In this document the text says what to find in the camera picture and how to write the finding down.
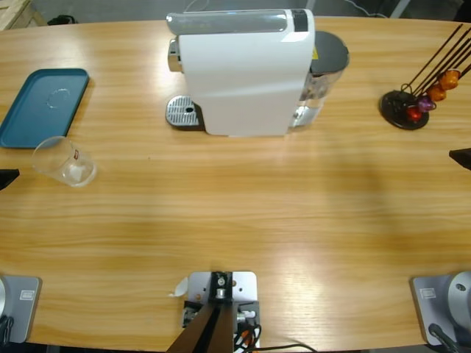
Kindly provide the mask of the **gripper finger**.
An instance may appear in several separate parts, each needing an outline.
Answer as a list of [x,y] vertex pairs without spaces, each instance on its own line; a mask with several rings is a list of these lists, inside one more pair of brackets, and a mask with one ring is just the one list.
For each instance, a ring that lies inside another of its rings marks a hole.
[[19,177],[18,169],[1,169],[0,170],[0,190],[8,187],[17,177]]
[[471,148],[450,150],[449,157],[463,168],[471,170]]

